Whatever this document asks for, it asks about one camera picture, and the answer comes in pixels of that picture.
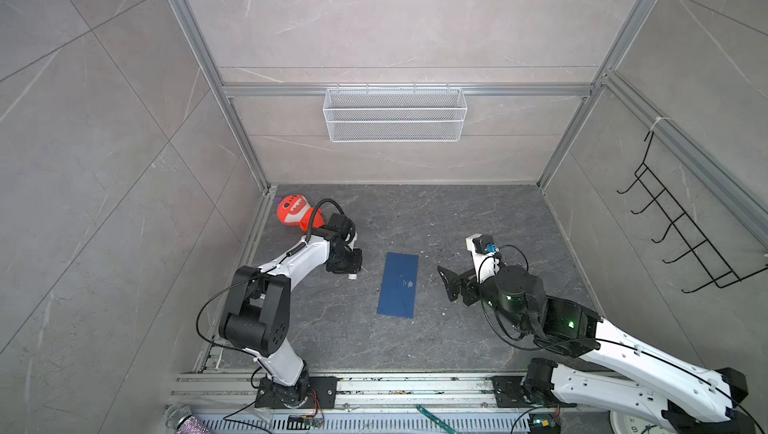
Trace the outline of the blue envelope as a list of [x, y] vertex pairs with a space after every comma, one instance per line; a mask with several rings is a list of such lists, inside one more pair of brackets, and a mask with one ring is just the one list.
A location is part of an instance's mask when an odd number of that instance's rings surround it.
[[414, 317], [418, 266], [417, 255], [387, 253], [377, 306], [379, 315]]

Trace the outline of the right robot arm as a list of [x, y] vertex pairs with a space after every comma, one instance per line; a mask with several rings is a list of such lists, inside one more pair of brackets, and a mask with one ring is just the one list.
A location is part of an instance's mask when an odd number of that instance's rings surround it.
[[517, 392], [533, 408], [587, 405], [639, 418], [674, 433], [761, 433], [743, 407], [749, 389], [732, 368], [687, 363], [626, 333], [597, 312], [546, 293], [527, 264], [508, 264], [491, 237], [467, 240], [473, 266], [437, 272], [450, 301], [478, 304], [505, 344], [605, 368], [588, 373], [534, 357]]

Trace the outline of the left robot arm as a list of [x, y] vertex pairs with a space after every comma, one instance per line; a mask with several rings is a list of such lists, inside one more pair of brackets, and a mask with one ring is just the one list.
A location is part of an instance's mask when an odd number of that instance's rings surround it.
[[331, 198], [320, 200], [303, 238], [272, 261], [238, 268], [230, 285], [200, 308], [196, 323], [213, 301], [225, 297], [219, 338], [203, 334], [199, 326], [197, 336], [212, 347], [252, 356], [267, 375], [266, 389], [283, 405], [300, 407], [310, 398], [311, 387], [306, 362], [287, 340], [292, 290], [318, 267], [355, 279], [363, 263], [356, 240], [355, 223], [340, 204]]

